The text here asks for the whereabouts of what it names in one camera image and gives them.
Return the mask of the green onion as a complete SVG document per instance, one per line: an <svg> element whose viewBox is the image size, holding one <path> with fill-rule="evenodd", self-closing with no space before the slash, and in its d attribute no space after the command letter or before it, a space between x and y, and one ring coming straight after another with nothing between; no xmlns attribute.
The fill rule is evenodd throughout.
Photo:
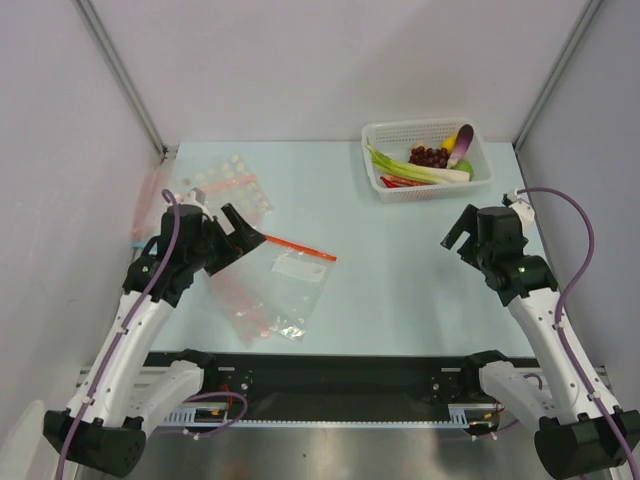
<svg viewBox="0 0 640 480"><path fill-rule="evenodd" d="M374 149L370 144L366 144L365 147L372 162L380 170L396 177L434 185L462 184L471 181L471 175L466 171L423 167L408 162L399 162Z"/></svg>

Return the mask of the clear orange-zipper zip bag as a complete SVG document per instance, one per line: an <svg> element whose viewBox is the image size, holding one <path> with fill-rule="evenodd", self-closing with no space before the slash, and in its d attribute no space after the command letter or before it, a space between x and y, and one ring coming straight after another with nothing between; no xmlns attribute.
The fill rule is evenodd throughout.
<svg viewBox="0 0 640 480"><path fill-rule="evenodd" d="M266 235L266 242L225 268L260 281L277 308L272 335L293 341L304 337L338 257L312 247Z"/></svg>

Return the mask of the purple eggplant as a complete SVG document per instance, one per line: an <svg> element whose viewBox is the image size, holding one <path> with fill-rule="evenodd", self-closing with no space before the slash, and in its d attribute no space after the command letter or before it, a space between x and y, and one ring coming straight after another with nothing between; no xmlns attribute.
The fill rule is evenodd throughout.
<svg viewBox="0 0 640 480"><path fill-rule="evenodd" d="M474 138L474 128L470 124L464 124L459 129L453 147L449 150L447 167L455 167L467 153Z"/></svg>

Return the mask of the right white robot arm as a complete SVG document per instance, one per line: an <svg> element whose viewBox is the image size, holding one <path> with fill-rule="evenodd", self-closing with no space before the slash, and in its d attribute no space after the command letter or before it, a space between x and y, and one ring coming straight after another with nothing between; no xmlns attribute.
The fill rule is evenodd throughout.
<svg viewBox="0 0 640 480"><path fill-rule="evenodd" d="M473 401L497 400L532 434L540 462L555 479L630 464L639 442L639 413L625 411L599 378L560 304L546 260L528 255L529 205L467 205L441 244L484 276L525 334L547 388L536 388L499 351L464 360L461 388Z"/></svg>

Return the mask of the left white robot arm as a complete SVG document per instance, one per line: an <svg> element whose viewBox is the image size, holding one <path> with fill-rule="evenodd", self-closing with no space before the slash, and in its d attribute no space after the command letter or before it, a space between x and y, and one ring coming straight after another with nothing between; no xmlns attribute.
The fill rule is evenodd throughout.
<svg viewBox="0 0 640 480"><path fill-rule="evenodd" d="M124 478L167 415L192 396L218 393L211 355L185 350L143 395L132 396L152 344L196 274L213 276L266 240L232 204L221 211L230 232L196 201L169 206L158 235L129 266L114 323L87 377L64 409L44 415L43 436L61 463Z"/></svg>

